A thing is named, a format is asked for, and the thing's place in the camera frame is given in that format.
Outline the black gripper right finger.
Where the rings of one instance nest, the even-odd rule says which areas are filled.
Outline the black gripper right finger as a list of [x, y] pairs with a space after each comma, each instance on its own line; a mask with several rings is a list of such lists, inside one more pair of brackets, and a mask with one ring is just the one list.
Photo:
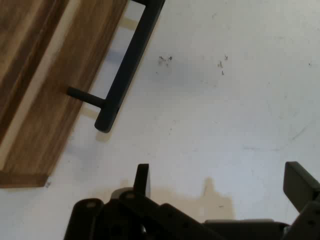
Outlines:
[[285, 163], [283, 192], [298, 211], [285, 240], [320, 238], [320, 183], [297, 161]]

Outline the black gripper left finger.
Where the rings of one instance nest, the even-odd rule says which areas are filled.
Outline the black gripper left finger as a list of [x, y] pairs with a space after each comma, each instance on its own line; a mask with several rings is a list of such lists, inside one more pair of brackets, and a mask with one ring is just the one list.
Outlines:
[[117, 189], [104, 203], [98, 198], [78, 201], [71, 212], [66, 240], [222, 240], [170, 204], [150, 199], [149, 164], [137, 166], [133, 187]]

